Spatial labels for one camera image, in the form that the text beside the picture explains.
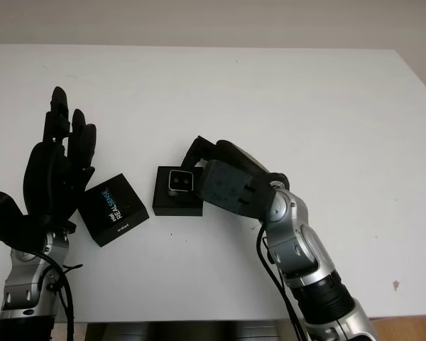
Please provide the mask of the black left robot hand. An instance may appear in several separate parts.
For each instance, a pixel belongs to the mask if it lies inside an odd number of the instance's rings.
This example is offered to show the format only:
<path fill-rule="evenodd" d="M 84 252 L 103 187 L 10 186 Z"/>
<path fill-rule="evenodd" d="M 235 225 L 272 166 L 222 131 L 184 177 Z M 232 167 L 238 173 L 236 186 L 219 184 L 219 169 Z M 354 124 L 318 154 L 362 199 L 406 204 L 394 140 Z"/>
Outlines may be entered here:
<path fill-rule="evenodd" d="M 32 149 L 23 180 L 27 213 L 52 229 L 72 234 L 70 221 L 95 168 L 97 128 L 80 109 L 69 117 L 67 95 L 55 87 L 42 141 Z"/>

